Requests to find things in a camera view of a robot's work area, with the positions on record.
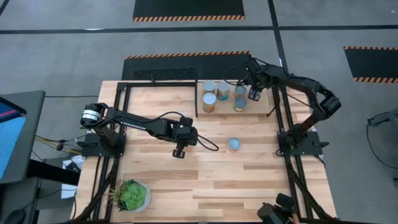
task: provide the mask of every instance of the succulent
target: succulent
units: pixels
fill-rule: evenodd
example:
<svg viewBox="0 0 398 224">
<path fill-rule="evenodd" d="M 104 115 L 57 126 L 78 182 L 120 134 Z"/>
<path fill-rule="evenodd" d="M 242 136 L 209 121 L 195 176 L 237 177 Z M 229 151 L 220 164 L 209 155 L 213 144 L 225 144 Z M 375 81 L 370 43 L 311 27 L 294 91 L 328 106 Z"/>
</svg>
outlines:
<svg viewBox="0 0 398 224">
<path fill-rule="evenodd" d="M 145 202 L 146 188 L 134 180 L 124 181 L 119 189 L 112 190 L 110 199 L 116 202 L 119 211 L 130 211 L 142 206 Z"/>
</svg>

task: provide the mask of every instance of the yellow and black striped tape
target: yellow and black striped tape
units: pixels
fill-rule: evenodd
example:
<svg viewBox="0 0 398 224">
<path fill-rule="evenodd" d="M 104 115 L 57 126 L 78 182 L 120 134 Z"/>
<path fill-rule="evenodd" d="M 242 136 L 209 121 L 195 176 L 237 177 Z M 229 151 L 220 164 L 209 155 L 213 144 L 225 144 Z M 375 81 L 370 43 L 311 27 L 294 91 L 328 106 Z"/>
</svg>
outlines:
<svg viewBox="0 0 398 224">
<path fill-rule="evenodd" d="M 344 46 L 344 50 L 398 50 L 398 47 L 359 47 L 359 46 Z"/>
<path fill-rule="evenodd" d="M 357 77 L 357 78 L 354 78 L 354 81 L 369 82 L 369 83 L 398 83 L 398 78 Z"/>
<path fill-rule="evenodd" d="M 202 55 L 231 55 L 231 54 L 251 54 L 249 51 L 230 51 L 230 52 L 201 52 L 201 53 L 179 53 L 179 54 L 157 54 L 157 55 L 129 55 L 124 59 L 132 58 L 154 58 L 154 57 L 183 57 L 183 56 L 202 56 Z"/>
<path fill-rule="evenodd" d="M 244 16 L 155 16 L 155 17 L 135 17 L 133 22 L 169 22 L 169 21 L 229 21 L 244 20 Z"/>
</svg>

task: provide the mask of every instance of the black floor mat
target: black floor mat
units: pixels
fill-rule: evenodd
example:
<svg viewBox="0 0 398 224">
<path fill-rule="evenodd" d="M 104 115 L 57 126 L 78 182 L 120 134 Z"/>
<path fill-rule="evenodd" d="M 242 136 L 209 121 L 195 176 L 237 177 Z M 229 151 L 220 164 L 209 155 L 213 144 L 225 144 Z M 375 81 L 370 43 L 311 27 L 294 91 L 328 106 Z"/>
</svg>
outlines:
<svg viewBox="0 0 398 224">
<path fill-rule="evenodd" d="M 133 22 L 244 19 L 242 0 L 136 0 Z"/>
<path fill-rule="evenodd" d="M 356 82 L 398 83 L 398 47 L 344 47 Z"/>
<path fill-rule="evenodd" d="M 122 80 L 220 80 L 228 68 L 247 62 L 245 52 L 207 52 L 128 56 L 124 61 Z M 245 65 L 225 73 L 225 79 L 243 78 Z"/>
</svg>

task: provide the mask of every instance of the wooden tabletop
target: wooden tabletop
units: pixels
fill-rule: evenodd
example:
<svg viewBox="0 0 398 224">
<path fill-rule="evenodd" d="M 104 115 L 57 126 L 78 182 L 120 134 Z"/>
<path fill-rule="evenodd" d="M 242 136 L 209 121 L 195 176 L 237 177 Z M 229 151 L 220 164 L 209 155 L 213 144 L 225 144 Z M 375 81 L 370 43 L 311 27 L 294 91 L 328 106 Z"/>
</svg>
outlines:
<svg viewBox="0 0 398 224">
<path fill-rule="evenodd" d="M 117 83 L 104 81 L 98 102 L 113 106 Z M 288 93 L 307 101 L 303 93 L 293 90 Z M 262 97 L 266 94 L 273 107 L 271 91 L 264 90 Z M 294 99 L 289 102 L 295 123 L 309 116 L 308 107 Z M 172 157 L 175 144 L 157 140 L 144 131 L 127 129 L 117 185 L 123 180 L 141 180 L 151 189 L 152 201 L 140 213 L 119 212 L 113 207 L 111 222 L 260 222 L 256 212 L 262 202 L 275 204 L 278 193 L 290 195 L 284 159 L 275 154 L 279 148 L 275 113 L 270 117 L 231 114 L 195 118 L 194 87 L 132 88 L 129 113 L 151 118 L 167 111 L 193 118 L 199 134 L 215 142 L 220 150 L 211 152 L 198 144 L 185 148 L 185 159 L 176 159 Z M 168 118 L 179 119 L 172 114 Z M 236 152 L 226 148 L 232 137 L 241 141 Z M 77 214 L 90 202 L 97 159 L 89 157 L 83 164 L 76 193 Z M 335 216 L 323 164 L 313 156 L 302 156 L 302 160 L 309 191 L 327 213 Z M 99 217 L 104 217 L 106 198 Z M 301 194 L 299 199 L 305 216 Z"/>
</svg>

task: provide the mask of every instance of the tin can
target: tin can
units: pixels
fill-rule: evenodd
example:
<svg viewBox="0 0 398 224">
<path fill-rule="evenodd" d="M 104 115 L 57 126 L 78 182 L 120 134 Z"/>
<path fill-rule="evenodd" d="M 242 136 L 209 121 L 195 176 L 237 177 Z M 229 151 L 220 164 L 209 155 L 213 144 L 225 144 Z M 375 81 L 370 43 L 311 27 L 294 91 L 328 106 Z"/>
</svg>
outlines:
<svg viewBox="0 0 398 224">
<path fill-rule="evenodd" d="M 235 103 L 233 105 L 233 108 L 236 112 L 242 112 L 243 109 L 246 107 L 247 105 L 247 101 L 244 97 L 238 97 L 235 99 Z"/>
<path fill-rule="evenodd" d="M 236 151 L 241 147 L 241 141 L 238 138 L 231 138 L 228 140 L 228 149 Z"/>
<path fill-rule="evenodd" d="M 244 86 L 235 87 L 234 98 L 236 99 L 238 97 L 245 96 L 247 91 L 248 90 Z"/>
<path fill-rule="evenodd" d="M 212 93 L 214 94 L 216 90 L 216 84 L 212 80 L 206 80 L 203 83 L 203 94 Z"/>
<path fill-rule="evenodd" d="M 217 85 L 217 98 L 219 100 L 227 100 L 229 97 L 229 84 L 221 81 Z"/>
<path fill-rule="evenodd" d="M 204 112 L 211 113 L 216 108 L 216 95 L 213 93 L 205 93 L 203 95 L 203 110 Z"/>
</svg>

